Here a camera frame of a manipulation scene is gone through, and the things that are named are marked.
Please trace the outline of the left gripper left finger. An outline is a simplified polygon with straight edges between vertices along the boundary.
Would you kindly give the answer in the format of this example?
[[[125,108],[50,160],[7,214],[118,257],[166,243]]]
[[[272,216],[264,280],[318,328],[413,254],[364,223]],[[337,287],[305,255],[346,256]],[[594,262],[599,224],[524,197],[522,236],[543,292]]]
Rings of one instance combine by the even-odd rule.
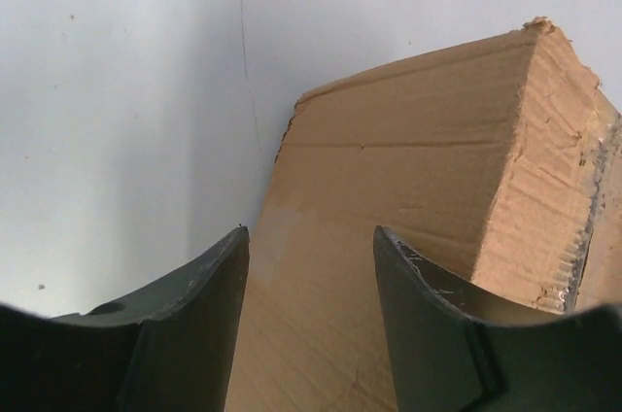
[[[1,309],[5,411],[221,411],[249,269],[238,226],[199,257],[86,314]]]

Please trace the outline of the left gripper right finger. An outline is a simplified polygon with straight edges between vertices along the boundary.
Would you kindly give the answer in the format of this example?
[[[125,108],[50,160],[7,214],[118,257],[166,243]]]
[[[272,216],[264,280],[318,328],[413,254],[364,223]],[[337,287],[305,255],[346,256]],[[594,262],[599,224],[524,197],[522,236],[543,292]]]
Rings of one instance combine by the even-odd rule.
[[[373,255],[401,411],[617,411],[621,308],[539,311],[377,227]]]

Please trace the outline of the brown cardboard express box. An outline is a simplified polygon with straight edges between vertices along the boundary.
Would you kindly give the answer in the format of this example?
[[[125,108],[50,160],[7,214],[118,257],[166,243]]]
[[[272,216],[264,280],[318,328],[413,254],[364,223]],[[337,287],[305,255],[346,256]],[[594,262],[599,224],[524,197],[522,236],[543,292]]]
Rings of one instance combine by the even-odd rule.
[[[540,17],[316,88],[251,239],[226,409],[401,411],[373,236],[555,315],[621,308],[621,116]]]

